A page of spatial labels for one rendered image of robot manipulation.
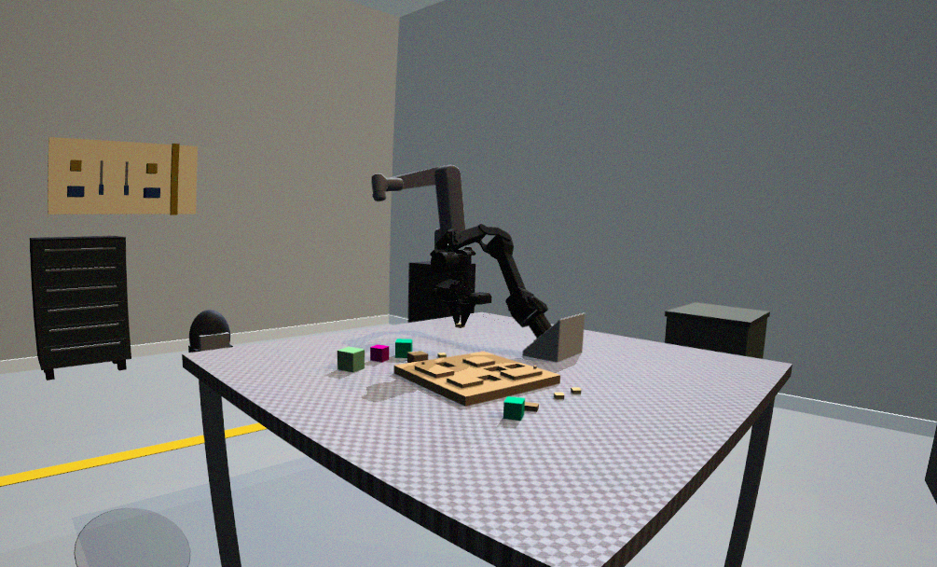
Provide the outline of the small magenta block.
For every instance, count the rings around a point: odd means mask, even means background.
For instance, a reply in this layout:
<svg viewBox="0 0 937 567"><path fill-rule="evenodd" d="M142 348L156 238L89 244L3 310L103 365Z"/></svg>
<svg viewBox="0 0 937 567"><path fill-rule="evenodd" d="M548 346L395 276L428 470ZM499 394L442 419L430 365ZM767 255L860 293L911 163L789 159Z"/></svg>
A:
<svg viewBox="0 0 937 567"><path fill-rule="evenodd" d="M389 360L389 346L370 346L370 360L384 363Z"/></svg>

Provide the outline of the green cube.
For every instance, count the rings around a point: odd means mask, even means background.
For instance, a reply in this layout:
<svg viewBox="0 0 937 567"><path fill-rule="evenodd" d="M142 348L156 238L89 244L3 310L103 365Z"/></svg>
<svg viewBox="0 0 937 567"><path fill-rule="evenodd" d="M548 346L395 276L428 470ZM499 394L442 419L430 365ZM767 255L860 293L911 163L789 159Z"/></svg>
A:
<svg viewBox="0 0 937 567"><path fill-rule="evenodd" d="M503 402L503 418L521 421L524 415L524 398L507 396Z"/></svg>
<svg viewBox="0 0 937 567"><path fill-rule="evenodd" d="M365 350L346 346L338 350L338 369L345 371L360 371L365 369Z"/></svg>

